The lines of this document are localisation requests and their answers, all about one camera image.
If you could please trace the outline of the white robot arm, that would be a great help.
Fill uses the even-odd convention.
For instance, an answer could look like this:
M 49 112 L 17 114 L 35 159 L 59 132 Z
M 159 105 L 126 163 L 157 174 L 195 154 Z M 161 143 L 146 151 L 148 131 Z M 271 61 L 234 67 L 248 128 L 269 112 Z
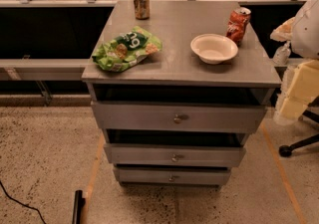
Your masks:
M 276 102 L 274 120 L 288 125 L 319 97 L 319 0 L 308 0 L 294 17 L 273 30 L 270 38 L 289 41 L 292 51 L 305 59 L 286 69 Z

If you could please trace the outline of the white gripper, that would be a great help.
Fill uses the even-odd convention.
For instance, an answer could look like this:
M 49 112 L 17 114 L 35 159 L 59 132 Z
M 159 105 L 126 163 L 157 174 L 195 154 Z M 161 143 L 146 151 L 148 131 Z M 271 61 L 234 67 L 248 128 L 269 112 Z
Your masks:
M 291 54 L 289 41 L 292 39 L 293 22 L 294 17 L 270 34 L 270 38 L 274 41 L 287 41 L 273 56 L 273 62 L 277 65 L 285 65 Z M 274 120 L 280 125 L 289 125 L 297 121 L 308 106 L 319 97 L 319 61 L 311 60 L 298 66 L 289 66 L 284 72 L 280 90 Z

